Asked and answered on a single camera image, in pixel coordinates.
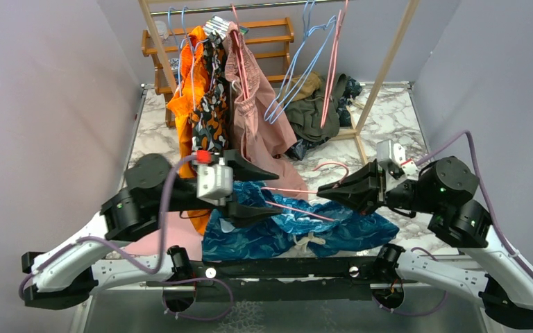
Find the blue patterned shorts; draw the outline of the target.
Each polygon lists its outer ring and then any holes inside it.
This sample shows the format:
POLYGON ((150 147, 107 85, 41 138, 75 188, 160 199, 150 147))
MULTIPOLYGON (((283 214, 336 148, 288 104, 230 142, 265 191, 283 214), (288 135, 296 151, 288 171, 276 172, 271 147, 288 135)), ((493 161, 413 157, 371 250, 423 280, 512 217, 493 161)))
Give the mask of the blue patterned shorts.
POLYGON ((292 248, 328 257, 383 246, 400 230, 377 213, 361 215, 334 201, 311 204, 274 194, 263 182, 235 182, 234 190, 243 205, 279 207, 283 213, 235 228, 221 212, 213 211, 202 240, 205 261, 268 259, 292 248))

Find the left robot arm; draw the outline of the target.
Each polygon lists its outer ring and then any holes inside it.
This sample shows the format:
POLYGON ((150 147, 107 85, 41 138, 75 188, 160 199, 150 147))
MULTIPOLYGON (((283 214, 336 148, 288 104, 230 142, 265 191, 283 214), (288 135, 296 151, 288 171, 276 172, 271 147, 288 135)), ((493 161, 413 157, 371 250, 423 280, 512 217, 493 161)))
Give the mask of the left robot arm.
POLYGON ((192 282, 187 251, 167 242, 170 212, 218 211, 239 228, 281 213, 238 202, 235 182, 278 175, 236 150, 197 151, 176 164, 151 153, 124 178, 125 186, 78 232, 53 250, 22 255, 18 295, 27 307, 67 309, 100 291, 138 282, 192 282))

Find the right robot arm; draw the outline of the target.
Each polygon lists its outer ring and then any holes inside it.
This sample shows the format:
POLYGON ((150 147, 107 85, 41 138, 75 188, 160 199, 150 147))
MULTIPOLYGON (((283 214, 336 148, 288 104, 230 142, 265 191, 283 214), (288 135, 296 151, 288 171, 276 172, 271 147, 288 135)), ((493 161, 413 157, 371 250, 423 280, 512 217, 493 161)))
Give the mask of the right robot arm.
POLYGON ((519 263, 496 233, 491 214, 475 200, 479 178, 456 157, 419 169, 413 160, 374 160, 317 196, 361 214, 380 207, 413 218, 431 216, 429 230, 480 265, 455 268, 401 246, 381 247, 373 274, 381 282, 413 280, 469 299, 492 320, 517 330, 533 330, 533 273, 519 263))

